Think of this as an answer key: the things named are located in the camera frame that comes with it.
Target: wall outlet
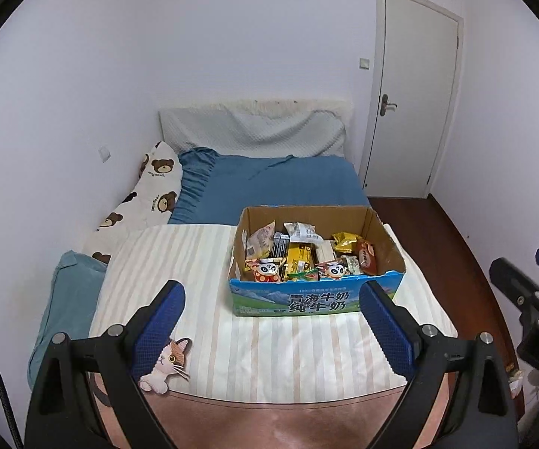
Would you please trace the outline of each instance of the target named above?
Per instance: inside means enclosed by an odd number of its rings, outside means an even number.
[[[103,163],[107,162],[110,159],[111,154],[106,146],[102,146],[99,149],[99,156],[101,157],[101,162]]]

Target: door handle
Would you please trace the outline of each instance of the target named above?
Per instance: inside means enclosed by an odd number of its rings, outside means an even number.
[[[398,108],[398,104],[388,103],[388,95],[384,93],[384,95],[382,96],[382,104],[381,104],[381,107],[379,108],[379,116],[385,116],[386,107],[388,106],[394,106]]]

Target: striped mattress pad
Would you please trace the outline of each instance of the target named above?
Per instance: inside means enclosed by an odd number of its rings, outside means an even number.
[[[457,332],[415,262],[399,246],[406,274],[394,296],[420,323]],[[91,336],[126,324],[167,280],[186,290],[172,338],[184,347],[182,373],[169,393],[224,402],[320,403],[401,387],[360,312],[310,317],[236,317],[227,276],[234,226],[163,225],[131,233],[113,256]],[[164,397],[155,393],[153,396]]]

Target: white wall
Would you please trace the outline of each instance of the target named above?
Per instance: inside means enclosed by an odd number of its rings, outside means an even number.
[[[433,193],[485,272],[504,256],[539,283],[539,21],[521,0],[468,0],[467,12],[465,76]],[[519,311],[494,292],[516,346]]]
[[[464,15],[464,0],[431,1]],[[347,153],[358,167],[372,82],[358,58],[373,61],[375,5],[25,0],[14,12],[0,31],[0,369],[21,430],[53,268],[134,186],[160,139],[158,107],[348,98],[356,113]]]
[[[431,1],[464,14],[464,0]],[[358,169],[373,75],[358,59],[373,62],[376,0],[159,0],[151,18],[160,106],[346,98],[355,104],[346,156]]]
[[[161,137],[141,41],[148,6],[25,0],[0,31],[0,369],[22,432],[53,269],[130,192]],[[0,431],[11,441],[1,408]]]

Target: white door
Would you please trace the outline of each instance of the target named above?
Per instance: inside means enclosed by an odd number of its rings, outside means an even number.
[[[442,13],[411,0],[386,0],[384,71],[364,182],[368,196],[424,196],[444,133],[458,35],[457,21]]]

